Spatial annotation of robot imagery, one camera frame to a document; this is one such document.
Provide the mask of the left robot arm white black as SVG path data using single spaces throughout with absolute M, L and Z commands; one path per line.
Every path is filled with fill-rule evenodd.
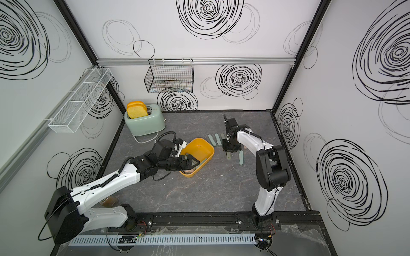
M 191 154 L 183 155 L 187 143 L 170 132 L 172 140 L 160 135 L 151 150 L 136 157 L 126 157 L 120 168 L 89 184 L 69 189 L 56 189 L 45 212 L 44 228 L 49 228 L 54 244 L 64 244 L 92 229 L 121 227 L 135 216 L 129 206 L 113 210 L 94 209 L 93 206 L 116 192 L 157 174 L 190 171 L 200 165 Z

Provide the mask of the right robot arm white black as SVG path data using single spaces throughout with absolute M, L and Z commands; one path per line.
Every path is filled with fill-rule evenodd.
M 260 185 L 253 205 L 256 223 L 272 219 L 279 193 L 291 180 L 288 157 L 282 146 L 267 143 L 247 125 L 239 125 L 231 118 L 224 121 L 226 128 L 222 147 L 226 153 L 236 153 L 246 147 L 255 156 L 256 178 Z

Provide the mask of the yellow storage box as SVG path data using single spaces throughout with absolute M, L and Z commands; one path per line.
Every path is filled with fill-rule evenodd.
M 200 167 L 193 175 L 195 176 L 213 158 L 214 153 L 215 149 L 210 143 L 203 138 L 196 138 L 186 145 L 186 147 L 182 150 L 181 155 L 190 154 L 200 161 Z

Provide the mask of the grey green fruit knife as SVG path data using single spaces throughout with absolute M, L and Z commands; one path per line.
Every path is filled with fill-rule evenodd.
M 218 144 L 219 146 L 221 146 L 221 145 L 222 145 L 222 141 L 221 141 L 221 138 L 220 138 L 220 136 L 219 136 L 218 133 L 215 133 L 215 138 L 216 138 L 217 144 Z

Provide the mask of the mint knife lone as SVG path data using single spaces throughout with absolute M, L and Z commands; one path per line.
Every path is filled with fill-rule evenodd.
M 243 165 L 244 164 L 244 154 L 243 151 L 239 151 L 239 164 Z

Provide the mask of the mint knife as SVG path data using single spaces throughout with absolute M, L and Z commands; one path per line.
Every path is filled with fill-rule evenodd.
M 208 138 L 209 138 L 211 144 L 212 144 L 214 147 L 216 147 L 216 143 L 215 143 L 215 141 L 214 141 L 214 139 L 213 139 L 213 137 L 212 137 L 211 134 L 208 135 Z

